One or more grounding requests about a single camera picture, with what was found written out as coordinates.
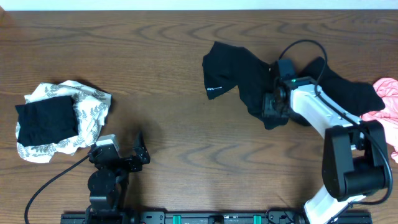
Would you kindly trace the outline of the folded black cloth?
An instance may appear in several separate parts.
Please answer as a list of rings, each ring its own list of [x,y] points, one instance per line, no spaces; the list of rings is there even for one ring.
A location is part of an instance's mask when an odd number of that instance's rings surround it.
[[[58,96],[16,105],[20,125],[17,142],[24,147],[58,143],[78,135],[74,99]]]

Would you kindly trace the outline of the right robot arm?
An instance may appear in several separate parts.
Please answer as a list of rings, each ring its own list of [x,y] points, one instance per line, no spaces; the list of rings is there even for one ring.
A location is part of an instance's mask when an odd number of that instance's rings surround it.
[[[266,93],[262,114],[287,119],[297,114],[323,138],[323,186],[303,206],[296,223],[364,222],[369,217],[346,214],[353,205],[365,205],[365,198],[386,190],[392,193],[393,176],[387,159],[385,133],[378,121],[363,121],[345,111],[324,93],[310,77],[274,80],[274,91]]]

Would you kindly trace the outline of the black t-shirt with logo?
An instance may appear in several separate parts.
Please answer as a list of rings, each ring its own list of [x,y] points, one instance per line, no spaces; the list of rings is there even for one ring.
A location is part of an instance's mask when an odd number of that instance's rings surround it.
[[[324,63],[323,58],[317,57],[299,73],[299,76],[312,77],[314,80],[321,77],[319,85],[323,91],[344,110],[355,116],[385,108],[372,85],[346,80]],[[204,86],[210,100],[237,86],[239,97],[247,106],[248,113],[260,119],[267,130],[288,123],[287,119],[269,119],[262,116],[263,95],[272,93],[274,78],[269,71],[270,65],[248,49],[215,42],[210,52],[203,57],[202,66]]]

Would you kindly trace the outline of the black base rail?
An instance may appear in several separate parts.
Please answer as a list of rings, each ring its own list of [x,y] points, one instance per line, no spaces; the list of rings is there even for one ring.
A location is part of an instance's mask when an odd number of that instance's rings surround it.
[[[301,215],[294,212],[271,211],[267,213],[165,213],[143,212],[130,219],[124,217],[105,218],[83,213],[63,214],[61,224],[84,223],[138,223],[138,224],[294,224],[305,223]]]

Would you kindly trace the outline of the pink crumpled cloth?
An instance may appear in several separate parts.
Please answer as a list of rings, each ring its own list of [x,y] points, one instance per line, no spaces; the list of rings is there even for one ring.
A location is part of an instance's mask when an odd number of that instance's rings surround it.
[[[373,85],[378,96],[381,97],[385,108],[371,111],[361,116],[364,121],[377,120],[383,125],[386,142],[394,147],[392,159],[397,162],[397,80],[381,78]]]

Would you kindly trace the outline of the white fern-print cloth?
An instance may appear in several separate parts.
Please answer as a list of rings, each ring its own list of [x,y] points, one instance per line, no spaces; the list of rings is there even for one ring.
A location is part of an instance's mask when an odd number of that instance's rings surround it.
[[[76,81],[60,84],[41,83],[35,91],[26,95],[25,101],[33,103],[57,96],[74,99],[73,110],[78,123],[78,135],[61,140],[59,143],[39,146],[17,144],[19,156],[29,162],[48,163],[56,152],[73,155],[79,147],[88,147],[96,142],[111,106],[111,95]]]

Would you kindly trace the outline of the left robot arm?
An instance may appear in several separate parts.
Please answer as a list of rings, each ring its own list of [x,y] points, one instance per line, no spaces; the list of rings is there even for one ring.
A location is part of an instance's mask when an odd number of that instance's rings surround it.
[[[88,179],[90,203],[95,211],[119,211],[124,203],[129,174],[140,172],[150,163],[142,132],[138,132],[132,146],[135,154],[121,157],[114,134],[101,136],[91,146],[89,161],[98,169]]]

